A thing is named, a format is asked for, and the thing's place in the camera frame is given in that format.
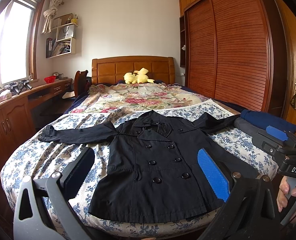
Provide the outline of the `black double-breasted coat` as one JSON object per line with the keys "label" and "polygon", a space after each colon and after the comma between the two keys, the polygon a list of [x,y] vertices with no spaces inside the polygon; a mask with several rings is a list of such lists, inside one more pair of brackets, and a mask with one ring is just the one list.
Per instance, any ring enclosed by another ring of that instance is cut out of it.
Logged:
{"label": "black double-breasted coat", "polygon": [[197,155],[204,149],[230,171],[246,178],[258,172],[210,138],[235,121],[208,113],[197,120],[149,111],[118,127],[111,122],[57,131],[47,126],[42,142],[109,142],[107,174],[94,191],[88,212],[104,220],[164,223],[196,217],[223,204],[202,172]]}

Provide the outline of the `folded blue garment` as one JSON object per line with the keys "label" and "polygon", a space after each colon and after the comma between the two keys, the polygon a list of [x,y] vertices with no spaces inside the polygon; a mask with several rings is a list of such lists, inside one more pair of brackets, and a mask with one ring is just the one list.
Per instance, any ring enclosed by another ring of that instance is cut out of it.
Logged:
{"label": "folded blue garment", "polygon": [[286,132],[296,133],[296,125],[292,124],[278,116],[274,116],[265,112],[251,111],[244,109],[241,111],[240,117],[250,124],[266,130],[268,126],[273,126],[276,129]]}

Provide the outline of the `folded grey garment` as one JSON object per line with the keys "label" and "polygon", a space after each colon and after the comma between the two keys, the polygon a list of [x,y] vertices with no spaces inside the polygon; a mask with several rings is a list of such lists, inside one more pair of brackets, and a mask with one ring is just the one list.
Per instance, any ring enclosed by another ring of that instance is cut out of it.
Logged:
{"label": "folded grey garment", "polygon": [[251,137],[254,137],[258,133],[259,134],[267,134],[265,130],[263,130],[257,126],[254,126],[253,124],[247,122],[246,120],[244,120],[242,118],[237,118],[234,121],[234,126]]}

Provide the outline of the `blue floral white bedspread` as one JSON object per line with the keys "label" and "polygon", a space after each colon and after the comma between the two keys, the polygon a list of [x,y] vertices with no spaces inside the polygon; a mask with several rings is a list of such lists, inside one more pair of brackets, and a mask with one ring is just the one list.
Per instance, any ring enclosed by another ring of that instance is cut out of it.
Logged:
{"label": "blue floral white bedspread", "polygon": [[[194,121],[204,112],[217,119],[232,116],[233,113],[224,109],[211,99],[204,102],[178,108],[159,109],[157,113],[164,116],[179,116]],[[114,126],[119,126],[124,121],[137,118],[142,111],[133,108],[119,107],[108,113],[69,113],[52,122],[55,129],[86,128],[111,121]],[[274,178],[277,173],[277,164],[271,156],[256,148],[251,137],[237,128],[226,128],[211,136],[217,144],[228,152],[247,162],[258,170],[260,175],[268,175]],[[109,148],[107,144],[92,145],[95,160],[91,171],[82,184],[77,196],[70,200],[73,210],[86,226],[103,230],[111,235],[119,237],[168,237],[188,233],[201,228],[211,222],[216,212],[193,220],[179,220],[159,224],[131,224],[98,219],[88,214],[93,192],[100,179],[106,175]],[[55,171],[62,171],[65,166],[83,150],[84,145],[67,145],[55,142],[40,142],[37,136],[33,136],[10,156],[0,172],[2,188],[11,208],[15,207],[20,184],[25,176],[34,179],[48,178]]]}

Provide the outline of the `long wooden desk cabinet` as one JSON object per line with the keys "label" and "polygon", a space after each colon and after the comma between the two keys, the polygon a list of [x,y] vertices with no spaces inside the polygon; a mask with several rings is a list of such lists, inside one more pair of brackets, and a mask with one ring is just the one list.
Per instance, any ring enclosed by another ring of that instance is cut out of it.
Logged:
{"label": "long wooden desk cabinet", "polygon": [[[0,102],[0,171],[14,150],[36,133],[31,110],[54,96],[67,92],[71,85],[72,79],[59,80]],[[0,182],[0,226],[9,231],[12,219],[12,209]]]}

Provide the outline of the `wooden louvered wardrobe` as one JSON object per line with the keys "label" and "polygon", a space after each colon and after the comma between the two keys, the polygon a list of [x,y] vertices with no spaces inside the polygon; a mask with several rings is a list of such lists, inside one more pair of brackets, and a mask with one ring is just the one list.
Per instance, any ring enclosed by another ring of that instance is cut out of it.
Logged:
{"label": "wooden louvered wardrobe", "polygon": [[287,50],[274,0],[179,0],[186,87],[281,116]]}

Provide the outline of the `pink floral quilt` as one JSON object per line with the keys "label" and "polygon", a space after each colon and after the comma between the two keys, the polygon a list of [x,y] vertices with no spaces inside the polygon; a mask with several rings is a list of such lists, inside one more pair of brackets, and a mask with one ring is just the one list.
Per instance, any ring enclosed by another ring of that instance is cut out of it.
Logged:
{"label": "pink floral quilt", "polygon": [[111,113],[120,107],[132,111],[150,111],[196,105],[206,96],[165,83],[92,85],[80,95],[68,113]]}

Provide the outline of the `wooden chair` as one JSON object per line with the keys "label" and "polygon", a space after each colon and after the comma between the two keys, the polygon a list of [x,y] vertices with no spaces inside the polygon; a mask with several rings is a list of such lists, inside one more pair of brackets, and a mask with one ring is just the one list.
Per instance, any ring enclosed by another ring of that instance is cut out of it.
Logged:
{"label": "wooden chair", "polygon": [[88,70],[77,71],[74,78],[74,94],[77,98],[79,95],[88,92],[89,87],[91,86],[91,79],[87,77]]}

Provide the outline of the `wooden bed headboard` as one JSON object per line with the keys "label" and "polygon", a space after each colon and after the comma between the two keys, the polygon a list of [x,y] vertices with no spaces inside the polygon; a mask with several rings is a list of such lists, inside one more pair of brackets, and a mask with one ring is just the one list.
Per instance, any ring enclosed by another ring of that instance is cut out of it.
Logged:
{"label": "wooden bed headboard", "polygon": [[124,75],[146,68],[148,77],[166,84],[175,83],[173,57],[162,56],[117,56],[92,60],[92,84],[115,84]]}

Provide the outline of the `yellow plush toy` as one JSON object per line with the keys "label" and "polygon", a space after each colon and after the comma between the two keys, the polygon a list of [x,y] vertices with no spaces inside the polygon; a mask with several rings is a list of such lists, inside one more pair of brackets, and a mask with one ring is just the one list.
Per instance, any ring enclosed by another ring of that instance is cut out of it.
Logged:
{"label": "yellow plush toy", "polygon": [[141,68],[141,70],[135,70],[134,72],[128,72],[124,75],[124,81],[126,84],[136,83],[154,83],[153,79],[147,76],[148,70]]}

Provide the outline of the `tied beige curtain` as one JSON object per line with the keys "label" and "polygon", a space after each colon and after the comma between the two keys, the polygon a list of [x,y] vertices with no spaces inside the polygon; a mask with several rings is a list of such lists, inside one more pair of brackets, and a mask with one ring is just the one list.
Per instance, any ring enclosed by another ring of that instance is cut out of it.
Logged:
{"label": "tied beige curtain", "polygon": [[51,32],[52,21],[54,16],[57,14],[58,7],[63,3],[63,0],[50,0],[49,8],[43,12],[44,24],[42,34]]}

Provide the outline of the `white wall shelf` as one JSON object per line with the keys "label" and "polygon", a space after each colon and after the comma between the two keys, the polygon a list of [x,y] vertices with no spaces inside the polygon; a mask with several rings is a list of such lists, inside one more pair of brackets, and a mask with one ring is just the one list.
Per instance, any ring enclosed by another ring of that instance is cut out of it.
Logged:
{"label": "white wall shelf", "polygon": [[76,52],[77,14],[65,14],[53,19],[51,35],[46,40],[46,58],[54,58]]}

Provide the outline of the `window with wooden frame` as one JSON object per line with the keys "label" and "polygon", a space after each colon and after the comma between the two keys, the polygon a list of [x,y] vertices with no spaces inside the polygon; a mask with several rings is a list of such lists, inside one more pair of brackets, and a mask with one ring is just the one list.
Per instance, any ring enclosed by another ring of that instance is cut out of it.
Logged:
{"label": "window with wooden frame", "polygon": [[36,40],[45,0],[11,0],[0,12],[0,87],[34,80]]}

